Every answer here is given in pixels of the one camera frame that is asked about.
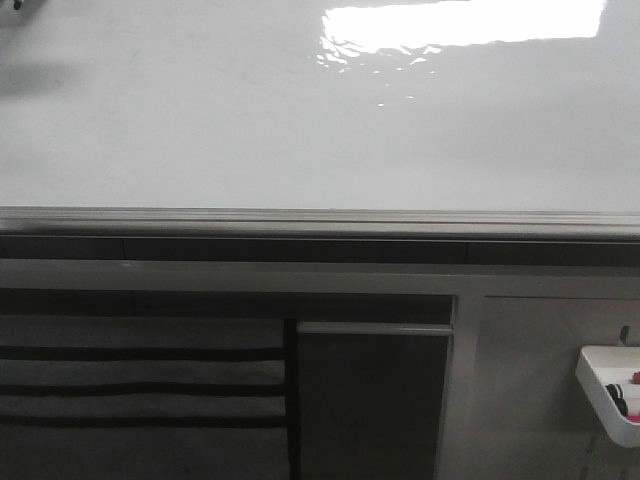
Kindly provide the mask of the white glossy whiteboard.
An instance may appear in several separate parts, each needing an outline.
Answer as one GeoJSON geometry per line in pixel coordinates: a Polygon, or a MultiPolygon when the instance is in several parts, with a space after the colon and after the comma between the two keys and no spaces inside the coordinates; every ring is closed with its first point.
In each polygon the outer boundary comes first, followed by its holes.
{"type": "Polygon", "coordinates": [[[1,226],[635,241],[639,5],[5,1],[1,226]]]}

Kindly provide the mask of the dark grey panel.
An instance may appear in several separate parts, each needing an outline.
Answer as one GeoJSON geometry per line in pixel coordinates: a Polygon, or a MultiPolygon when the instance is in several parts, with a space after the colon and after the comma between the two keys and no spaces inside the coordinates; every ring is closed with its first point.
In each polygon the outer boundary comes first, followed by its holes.
{"type": "Polygon", "coordinates": [[[301,323],[302,478],[432,478],[451,335],[411,323],[301,323]]]}

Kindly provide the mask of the grey striped fabric organizer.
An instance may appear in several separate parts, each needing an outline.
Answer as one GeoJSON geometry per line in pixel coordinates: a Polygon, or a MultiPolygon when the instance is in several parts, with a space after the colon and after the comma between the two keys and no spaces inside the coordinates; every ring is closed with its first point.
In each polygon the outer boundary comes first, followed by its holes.
{"type": "Polygon", "coordinates": [[[9,318],[5,479],[295,479],[295,325],[9,318]]]}

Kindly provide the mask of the white plastic marker tray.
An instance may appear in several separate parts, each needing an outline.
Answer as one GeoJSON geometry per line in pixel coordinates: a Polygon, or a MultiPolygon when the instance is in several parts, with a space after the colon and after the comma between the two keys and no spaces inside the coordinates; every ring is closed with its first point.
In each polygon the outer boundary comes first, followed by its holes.
{"type": "Polygon", "coordinates": [[[607,384],[619,384],[628,414],[639,414],[639,385],[631,383],[639,371],[638,347],[584,346],[580,350],[576,377],[609,438],[625,448],[639,447],[639,423],[618,411],[607,392],[607,384]]]}

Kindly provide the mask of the black capped marker in tray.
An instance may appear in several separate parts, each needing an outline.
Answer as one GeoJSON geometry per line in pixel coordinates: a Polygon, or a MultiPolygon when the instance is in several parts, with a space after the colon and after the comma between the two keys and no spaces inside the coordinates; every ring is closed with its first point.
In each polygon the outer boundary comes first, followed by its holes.
{"type": "Polygon", "coordinates": [[[624,394],[619,384],[607,384],[605,386],[607,392],[611,396],[620,414],[624,417],[628,415],[628,407],[624,394]]]}

